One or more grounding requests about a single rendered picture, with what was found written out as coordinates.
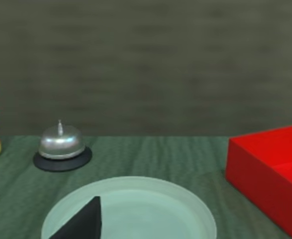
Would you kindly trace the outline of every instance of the table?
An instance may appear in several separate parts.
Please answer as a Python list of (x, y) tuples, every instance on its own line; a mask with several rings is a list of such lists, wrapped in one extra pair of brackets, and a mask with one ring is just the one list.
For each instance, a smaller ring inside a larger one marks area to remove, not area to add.
[(288, 239), (224, 179), (228, 137), (85, 137), (92, 161), (71, 172), (34, 167), (39, 137), (3, 138), (0, 155), (0, 239), (40, 239), (51, 208), (97, 180), (148, 176), (179, 184), (212, 211), (218, 239)]

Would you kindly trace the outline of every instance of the background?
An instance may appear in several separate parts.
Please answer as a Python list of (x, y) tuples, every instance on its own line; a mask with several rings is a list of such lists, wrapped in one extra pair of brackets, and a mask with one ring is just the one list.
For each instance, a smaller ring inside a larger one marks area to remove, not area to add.
[(292, 0), (0, 1), (0, 130), (236, 135), (292, 124)]

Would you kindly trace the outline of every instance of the plate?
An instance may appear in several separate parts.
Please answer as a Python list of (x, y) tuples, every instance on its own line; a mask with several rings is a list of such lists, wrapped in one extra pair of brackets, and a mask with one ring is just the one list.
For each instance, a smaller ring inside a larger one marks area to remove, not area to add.
[(41, 239), (49, 239), (94, 196), (100, 196), (101, 239), (216, 239), (211, 211), (195, 194), (148, 177), (116, 177), (81, 187), (47, 215)]

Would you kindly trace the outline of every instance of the open red container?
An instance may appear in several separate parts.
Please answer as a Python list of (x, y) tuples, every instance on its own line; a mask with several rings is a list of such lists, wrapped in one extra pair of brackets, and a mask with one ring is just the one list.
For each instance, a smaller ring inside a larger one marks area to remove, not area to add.
[(292, 126), (230, 138), (225, 177), (292, 237)]

